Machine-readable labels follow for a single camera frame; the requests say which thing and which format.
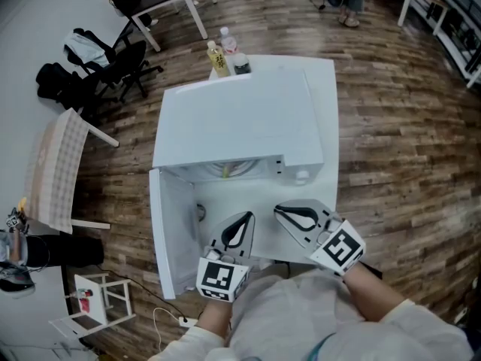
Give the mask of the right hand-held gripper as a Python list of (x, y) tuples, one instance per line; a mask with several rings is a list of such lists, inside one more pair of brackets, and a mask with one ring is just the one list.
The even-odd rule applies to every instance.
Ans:
[[(320, 226), (330, 214), (317, 199), (295, 199), (274, 207), (276, 220), (303, 248), (318, 238)], [(306, 249), (305, 256), (321, 268), (344, 276), (362, 258), (366, 243), (348, 220), (326, 235), (321, 244)]]

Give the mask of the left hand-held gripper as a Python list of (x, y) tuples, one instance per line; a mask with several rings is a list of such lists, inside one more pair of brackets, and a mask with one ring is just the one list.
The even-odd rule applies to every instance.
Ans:
[(245, 287), (251, 270), (251, 250), (256, 219), (243, 211), (219, 223), (199, 259), (198, 292), (206, 298), (234, 302)]

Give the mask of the purple eggplant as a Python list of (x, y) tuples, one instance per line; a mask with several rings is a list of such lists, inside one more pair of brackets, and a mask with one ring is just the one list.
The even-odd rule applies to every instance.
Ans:
[(246, 171), (248, 163), (243, 162), (227, 162), (222, 165), (222, 178), (237, 177)]

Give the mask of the white microwave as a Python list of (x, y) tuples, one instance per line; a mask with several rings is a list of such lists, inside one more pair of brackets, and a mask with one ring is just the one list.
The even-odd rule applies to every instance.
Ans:
[[(224, 163), (243, 161), (248, 166), (242, 175), (222, 178)], [(213, 183), (261, 180), (300, 187), (311, 184), (323, 166), (316, 112), (301, 69), (257, 71), (168, 89), (149, 173), (163, 296), (175, 299), (195, 286), (210, 234), (228, 218), (205, 229), (203, 198)]]

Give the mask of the person's left forearm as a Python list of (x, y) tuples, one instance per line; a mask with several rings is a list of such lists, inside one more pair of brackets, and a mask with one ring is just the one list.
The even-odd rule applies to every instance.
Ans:
[(209, 352), (225, 347), (232, 304), (210, 300), (197, 323), (147, 361), (205, 361)]

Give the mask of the white table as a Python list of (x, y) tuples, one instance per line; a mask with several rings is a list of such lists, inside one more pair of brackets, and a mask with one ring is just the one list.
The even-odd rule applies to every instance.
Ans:
[(269, 180), (215, 182), (204, 194), (205, 229), (240, 211), (256, 217), (253, 256), (308, 264), (302, 247), (275, 220), (274, 206), (292, 199), (318, 199), (330, 209), (337, 204), (340, 127), (334, 60), (304, 56), (248, 56), (253, 71), (301, 68), (304, 70), (316, 112), (324, 166), (306, 186), (282, 186)]

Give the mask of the person's white garment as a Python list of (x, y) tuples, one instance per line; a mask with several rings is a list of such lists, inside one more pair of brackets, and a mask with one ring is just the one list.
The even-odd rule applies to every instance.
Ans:
[(288, 277), (273, 265), (231, 304), (225, 347), (205, 361), (336, 361), (320, 358), (324, 344), (338, 328), (363, 321), (343, 276), (317, 268)]

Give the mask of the white stool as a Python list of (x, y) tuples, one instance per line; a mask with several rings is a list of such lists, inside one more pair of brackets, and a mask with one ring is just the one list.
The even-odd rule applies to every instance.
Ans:
[[(89, 298), (90, 312), (86, 313), (80, 310), (67, 317), (51, 320), (49, 324), (63, 337), (73, 340), (84, 338), (135, 318), (136, 314), (132, 310), (129, 293), (131, 281), (129, 279), (109, 281), (109, 277), (108, 272), (93, 275), (75, 275), (75, 291), (79, 289), (93, 291), (92, 297)], [(76, 300), (80, 309), (79, 300), (73, 296), (75, 291), (65, 298)], [(120, 318), (110, 320), (107, 313), (114, 308), (111, 303), (114, 299), (125, 305), (126, 312)]]

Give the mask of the dark jar white lid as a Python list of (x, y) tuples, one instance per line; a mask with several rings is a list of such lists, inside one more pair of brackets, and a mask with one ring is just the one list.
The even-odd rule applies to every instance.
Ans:
[(233, 55), (233, 66), (236, 75), (249, 74), (251, 72), (250, 61), (244, 53)]

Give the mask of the yellow drink bottle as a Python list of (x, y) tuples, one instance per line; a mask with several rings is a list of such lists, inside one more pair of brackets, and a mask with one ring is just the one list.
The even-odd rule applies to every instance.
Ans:
[(207, 55), (218, 77), (229, 77), (231, 75), (223, 49), (214, 41), (207, 42)]

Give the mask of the checkered cloth table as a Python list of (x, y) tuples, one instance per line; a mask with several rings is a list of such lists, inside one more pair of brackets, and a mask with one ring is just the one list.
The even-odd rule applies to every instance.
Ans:
[(64, 111), (38, 135), (26, 172), (26, 216), (51, 229), (72, 233), (73, 228), (109, 229), (109, 223), (72, 217), (74, 190), (87, 135), (112, 147), (118, 140), (85, 121), (76, 111)]

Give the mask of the clear bottle red label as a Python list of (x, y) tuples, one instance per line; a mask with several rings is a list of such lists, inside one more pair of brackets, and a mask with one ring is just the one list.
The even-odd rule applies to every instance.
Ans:
[(238, 52), (238, 45), (235, 36), (230, 32), (227, 26), (220, 29), (221, 45), (225, 55), (235, 55)]

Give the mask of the black office chair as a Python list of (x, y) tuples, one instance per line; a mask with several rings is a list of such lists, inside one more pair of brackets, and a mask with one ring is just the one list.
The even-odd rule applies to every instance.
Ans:
[(145, 41), (138, 41), (131, 44), (129, 40), (125, 38), (124, 42), (126, 43), (126, 47), (117, 52), (112, 46), (101, 41), (100, 38), (89, 30), (76, 28), (73, 31), (86, 35), (87, 38), (93, 40), (103, 48), (110, 64), (106, 67), (101, 67), (94, 62), (83, 64), (80, 58), (75, 56), (63, 43), (64, 53), (71, 64), (82, 68), (87, 75), (95, 74), (100, 82), (104, 84), (105, 88), (112, 88), (118, 84), (121, 85), (123, 87), (123, 91), (119, 97), (121, 102), (125, 101), (126, 94), (133, 86), (138, 87), (144, 98), (147, 97), (147, 92), (142, 86), (141, 78), (152, 72), (162, 73), (163, 68), (159, 65), (151, 67), (145, 59), (147, 51), (147, 43)]
[(91, 107), (99, 103), (96, 95), (98, 78), (95, 74), (81, 77), (68, 72), (58, 62), (44, 64), (36, 78), (38, 97), (60, 103), (65, 110)]

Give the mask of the grey jacket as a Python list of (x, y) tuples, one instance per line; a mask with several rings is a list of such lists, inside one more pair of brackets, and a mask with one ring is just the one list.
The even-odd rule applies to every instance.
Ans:
[(83, 64), (94, 62), (101, 67), (106, 67), (110, 64), (105, 50), (93, 40), (87, 38), (86, 35), (72, 31), (65, 37), (64, 45), (75, 56), (78, 56)]

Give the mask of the black metal railing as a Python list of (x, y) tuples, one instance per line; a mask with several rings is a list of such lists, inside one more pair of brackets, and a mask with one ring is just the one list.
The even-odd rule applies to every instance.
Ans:
[(449, 5), (442, 30), (461, 54), (461, 70), (473, 77), (481, 68), (481, 0), (444, 0)]

